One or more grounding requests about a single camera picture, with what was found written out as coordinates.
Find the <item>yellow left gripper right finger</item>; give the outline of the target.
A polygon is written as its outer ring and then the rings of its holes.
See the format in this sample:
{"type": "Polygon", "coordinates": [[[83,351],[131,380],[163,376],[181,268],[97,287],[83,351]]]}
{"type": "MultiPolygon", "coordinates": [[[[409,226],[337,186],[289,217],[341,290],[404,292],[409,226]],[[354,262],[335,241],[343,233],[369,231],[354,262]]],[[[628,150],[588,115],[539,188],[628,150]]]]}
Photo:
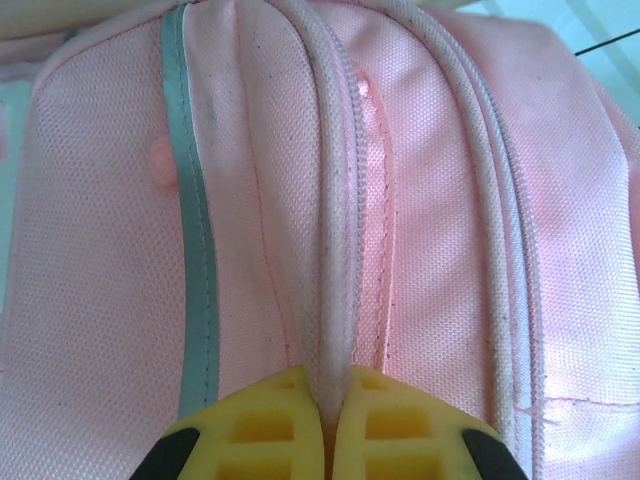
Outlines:
{"type": "Polygon", "coordinates": [[[337,479],[523,479],[489,425],[422,390],[354,366],[335,443],[337,479]]]}

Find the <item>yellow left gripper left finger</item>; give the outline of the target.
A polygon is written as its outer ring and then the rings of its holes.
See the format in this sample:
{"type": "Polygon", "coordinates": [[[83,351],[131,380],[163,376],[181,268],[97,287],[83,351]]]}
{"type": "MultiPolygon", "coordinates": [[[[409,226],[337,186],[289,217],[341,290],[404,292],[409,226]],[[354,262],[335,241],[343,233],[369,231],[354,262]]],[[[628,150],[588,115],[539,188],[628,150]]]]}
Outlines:
{"type": "Polygon", "coordinates": [[[304,370],[292,367],[173,424],[134,479],[323,479],[324,439],[304,370]]]}

